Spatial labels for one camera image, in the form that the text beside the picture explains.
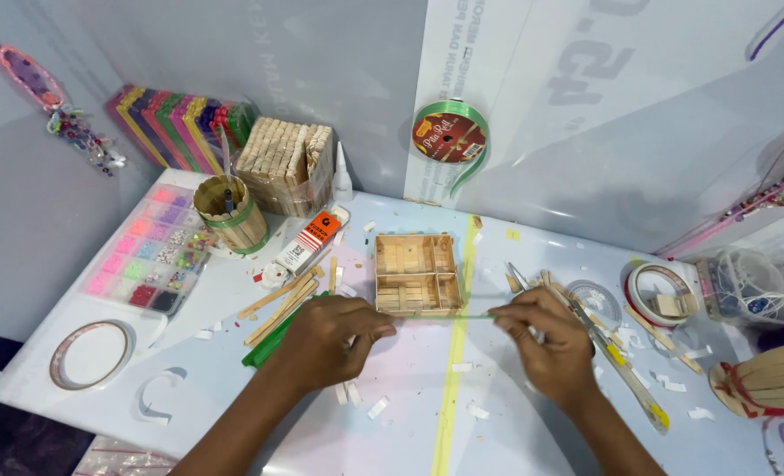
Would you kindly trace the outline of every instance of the ribbon roll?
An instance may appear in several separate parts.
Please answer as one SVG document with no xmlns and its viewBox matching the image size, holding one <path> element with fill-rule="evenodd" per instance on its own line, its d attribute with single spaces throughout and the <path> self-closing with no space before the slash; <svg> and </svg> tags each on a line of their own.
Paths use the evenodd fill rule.
<svg viewBox="0 0 784 476">
<path fill-rule="evenodd" d="M 443 164 L 469 164 L 453 182 L 450 196 L 471 178 L 486 160 L 488 124 L 482 114 L 459 100 L 439 101 L 416 114 L 412 143 L 427 158 Z"/>
</svg>

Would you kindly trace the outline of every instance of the tape roll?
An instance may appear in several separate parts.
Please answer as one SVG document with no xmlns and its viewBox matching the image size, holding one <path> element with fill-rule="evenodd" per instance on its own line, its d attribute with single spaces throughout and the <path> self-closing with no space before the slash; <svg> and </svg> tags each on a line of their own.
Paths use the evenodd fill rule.
<svg viewBox="0 0 784 476">
<path fill-rule="evenodd" d="M 630 304 L 630 307 L 635 309 L 642 318 L 657 327 L 675 327 L 684 323 L 688 316 L 680 318 L 660 316 L 653 312 L 645 302 L 641 300 L 638 283 L 639 275 L 644 273 L 650 273 L 664 278 L 672 285 L 674 293 L 676 293 L 678 297 L 687 294 L 695 294 L 691 286 L 671 269 L 658 264 L 645 263 L 638 268 L 633 269 L 624 281 L 624 294 L 627 296 L 627 302 Z"/>
<path fill-rule="evenodd" d="M 127 365 L 134 335 L 123 323 L 98 321 L 63 339 L 51 357 L 51 380 L 63 390 L 83 390 L 107 382 Z"/>
<path fill-rule="evenodd" d="M 412 126 L 412 143 L 425 157 L 443 164 L 469 164 L 453 182 L 451 197 L 486 160 L 488 136 L 482 114 L 459 100 L 428 104 Z"/>
</svg>

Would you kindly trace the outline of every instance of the white glue bottle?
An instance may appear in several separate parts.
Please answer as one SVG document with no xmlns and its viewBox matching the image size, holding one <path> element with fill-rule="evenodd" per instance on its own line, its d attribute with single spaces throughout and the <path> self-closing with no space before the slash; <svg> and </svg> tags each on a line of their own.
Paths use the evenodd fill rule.
<svg viewBox="0 0 784 476">
<path fill-rule="evenodd" d="M 334 173 L 334 200 L 351 201 L 354 199 L 354 184 L 350 181 L 347 166 L 344 164 L 342 142 L 336 146 L 336 173 Z"/>
</svg>

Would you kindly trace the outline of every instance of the white table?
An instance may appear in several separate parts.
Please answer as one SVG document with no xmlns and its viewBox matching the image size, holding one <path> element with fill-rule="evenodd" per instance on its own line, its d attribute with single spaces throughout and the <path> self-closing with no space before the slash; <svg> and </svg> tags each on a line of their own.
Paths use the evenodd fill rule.
<svg viewBox="0 0 784 476">
<path fill-rule="evenodd" d="M 167 170 L 159 181 L 195 188 L 203 178 Z M 378 232 L 450 233 L 463 286 L 466 269 L 462 262 L 467 259 L 474 264 L 472 313 L 510 298 L 504 261 L 512 261 L 527 278 L 547 268 L 563 284 L 592 280 L 609 289 L 622 306 L 621 284 L 632 268 L 630 261 L 660 261 L 489 218 L 482 219 L 479 244 L 465 249 L 466 240 L 473 236 L 469 231 L 471 216 L 466 213 L 365 193 L 357 193 L 355 200 L 341 205 L 351 212 L 350 228 L 330 256 L 337 256 L 339 266 L 345 267 L 343 282 L 369 301 L 374 292 L 370 255 Z M 182 457 L 252 376 L 253 369 L 239 362 L 249 351 L 242 341 L 277 303 L 260 310 L 255 322 L 237 320 L 236 313 L 267 294 L 253 282 L 252 275 L 306 221 L 267 219 L 271 241 L 256 259 L 211 258 L 192 295 L 172 318 L 159 348 L 144 349 L 140 342 L 127 367 L 102 388 L 71 392 L 57 388 L 48 375 L 51 354 L 66 335 L 101 319 L 122 320 L 137 335 L 150 335 L 156 326 L 156 320 L 143 319 L 137 309 L 81 294 L 78 289 L 86 272 L 82 274 L 0 373 L 0 402 Z M 366 233 L 362 227 L 371 220 L 376 228 Z M 508 239 L 507 229 L 518 231 L 520 239 Z M 325 259 L 325 272 L 329 272 L 328 264 Z M 695 277 L 690 265 L 667 265 L 689 279 Z M 699 317 L 706 321 L 707 333 L 723 335 L 705 314 Z M 632 322 L 626 313 L 623 319 Z M 223 330 L 210 341 L 191 337 L 219 320 Z M 651 394 L 671 419 L 670 431 L 661 436 L 604 357 L 595 357 L 596 365 L 604 369 L 600 384 L 605 393 L 653 457 L 669 474 L 767 473 L 758 422 L 728 411 L 710 391 L 704 376 L 658 353 L 638 324 L 631 327 L 640 330 L 641 340 L 648 346 L 634 351 L 632 359 L 645 379 L 651 380 L 648 372 L 654 370 L 688 387 L 683 394 L 664 390 L 658 383 L 651 386 Z M 473 362 L 476 367 L 471 373 L 460 374 L 458 384 L 451 385 L 446 379 L 450 359 Z M 145 399 L 152 402 L 153 409 L 172 414 L 171 422 L 161 426 L 138 421 L 134 392 L 148 377 L 166 368 L 183 368 L 188 376 L 176 388 L 158 380 L 148 387 Z M 447 469 L 448 474 L 495 470 L 507 474 L 590 473 L 594 468 L 591 452 L 569 420 L 542 395 L 527 389 L 525 381 L 514 345 L 489 321 L 406 323 L 395 338 L 380 341 L 372 350 L 356 381 L 365 401 L 360 407 L 338 405 L 332 389 L 308 397 L 270 438 L 255 468 L 265 474 L 426 474 L 434 465 L 438 465 L 434 473 Z M 389 405 L 377 419 L 370 420 L 365 413 L 384 395 Z M 445 406 L 443 398 L 448 400 Z M 488 420 L 477 420 L 466 411 L 472 400 L 491 412 Z M 714 412 L 717 421 L 691 420 L 686 412 L 696 405 Z"/>
</svg>

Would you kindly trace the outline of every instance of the yellow tape line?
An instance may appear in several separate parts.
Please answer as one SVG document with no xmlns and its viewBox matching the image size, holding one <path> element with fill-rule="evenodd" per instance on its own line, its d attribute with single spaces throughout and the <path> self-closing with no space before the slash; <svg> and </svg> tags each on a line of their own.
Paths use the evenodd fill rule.
<svg viewBox="0 0 784 476">
<path fill-rule="evenodd" d="M 477 247 L 471 244 L 477 234 L 474 216 L 468 215 L 468 230 L 462 247 L 462 299 L 465 303 L 462 314 L 468 314 L 468 300 L 471 296 L 471 281 L 474 278 L 474 254 Z M 450 464 L 450 444 L 453 439 L 453 417 L 456 414 L 456 394 L 460 389 L 460 374 L 451 370 L 452 363 L 462 362 L 465 344 L 465 326 L 468 319 L 455 319 L 450 333 L 448 367 L 445 370 L 442 409 L 439 411 L 439 424 L 436 429 L 436 444 L 433 447 L 431 476 L 446 476 Z"/>
</svg>

